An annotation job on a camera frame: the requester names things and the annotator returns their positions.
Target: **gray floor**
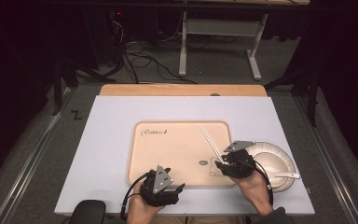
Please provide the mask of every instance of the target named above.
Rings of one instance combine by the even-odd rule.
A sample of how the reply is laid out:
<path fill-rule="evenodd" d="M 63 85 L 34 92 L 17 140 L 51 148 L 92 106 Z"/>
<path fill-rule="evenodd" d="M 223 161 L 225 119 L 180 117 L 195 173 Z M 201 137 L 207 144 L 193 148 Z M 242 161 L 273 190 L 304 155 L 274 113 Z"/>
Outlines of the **gray floor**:
<path fill-rule="evenodd" d="M 215 37 L 216 39 L 218 41 L 201 49 L 199 47 L 205 42 L 190 41 L 189 46 L 192 48 L 188 50 L 186 78 L 202 84 L 267 84 L 283 75 L 297 44 L 297 41 L 281 43 L 277 39 L 263 40 L 256 54 L 263 78 L 261 81 L 254 81 L 244 54 L 244 46 L 250 46 L 252 42 L 249 39 L 230 42 L 233 40 L 232 37 Z M 140 46 L 136 45 L 129 48 L 128 52 L 136 52 L 139 49 Z M 156 48 L 145 45 L 145 52 L 177 74 L 178 46 L 160 45 Z M 147 61 L 139 59 L 133 63 L 142 66 Z M 172 78 L 161 67 L 159 71 L 164 77 Z M 137 68 L 136 73 L 140 82 L 182 83 L 178 80 L 163 79 L 158 74 L 155 63 Z M 131 82 L 125 69 L 112 77 L 119 83 Z M 65 94 L 66 104 L 58 116 L 51 115 L 54 106 L 50 100 L 43 111 L 28 125 L 0 171 L 0 209 L 6 200 L 8 204 L 13 204 L 13 209 L 3 210 L 0 223 L 61 223 L 64 220 L 64 216 L 55 215 L 53 211 L 75 156 L 93 100 L 101 86 L 102 83 L 93 80 L 81 80 L 78 88 L 71 89 Z M 317 128 L 313 128 L 305 117 L 303 99 L 292 97 L 289 88 L 279 86 L 269 91 L 268 95 L 276 106 L 316 211 L 314 216 L 293 217 L 294 221 L 358 223 L 358 161 L 351 154 L 331 116 L 323 93 L 319 91 Z M 78 111 L 77 117 L 81 119 L 74 119 L 73 111 Z M 41 138 L 46 136 L 49 124 L 54 121 L 56 125 L 48 138 Z M 41 154 L 33 154 L 36 148 Z M 31 181 L 25 183 L 24 191 L 20 190 L 19 195 L 11 195 L 7 199 L 30 157 L 37 158 L 33 161 L 34 169 L 29 172 Z M 2 221 L 4 215 L 7 215 L 6 221 Z"/>

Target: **person's right hand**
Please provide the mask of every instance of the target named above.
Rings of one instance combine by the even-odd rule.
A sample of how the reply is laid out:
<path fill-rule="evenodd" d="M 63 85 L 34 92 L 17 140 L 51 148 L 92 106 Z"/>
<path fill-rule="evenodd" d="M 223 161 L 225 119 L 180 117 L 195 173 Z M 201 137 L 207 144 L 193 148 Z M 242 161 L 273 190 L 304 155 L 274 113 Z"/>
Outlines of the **person's right hand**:
<path fill-rule="evenodd" d="M 255 207 L 258 215 L 263 217 L 273 211 L 269 203 L 269 191 L 267 190 L 266 180 L 260 173 L 253 171 L 246 178 L 238 179 L 231 177 L 231 180 L 240 187 L 243 197 Z"/>

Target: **chopstick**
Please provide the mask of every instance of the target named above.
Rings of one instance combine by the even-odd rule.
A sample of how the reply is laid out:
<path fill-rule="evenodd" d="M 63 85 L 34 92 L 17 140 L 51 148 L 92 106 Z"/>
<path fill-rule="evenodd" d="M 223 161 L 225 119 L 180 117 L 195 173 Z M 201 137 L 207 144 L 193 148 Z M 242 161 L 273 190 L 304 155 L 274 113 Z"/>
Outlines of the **chopstick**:
<path fill-rule="evenodd" d="M 214 145 L 212 139 L 209 137 L 209 135 L 206 133 L 205 129 L 202 127 L 202 125 L 199 124 L 199 128 L 202 131 L 204 137 L 206 138 L 206 140 L 208 141 L 209 145 L 211 146 L 211 148 L 214 151 L 214 154 L 216 154 L 217 159 L 219 159 L 223 164 L 226 164 L 225 161 L 223 161 L 222 155 L 220 154 L 219 150 L 217 149 L 217 147 Z"/>

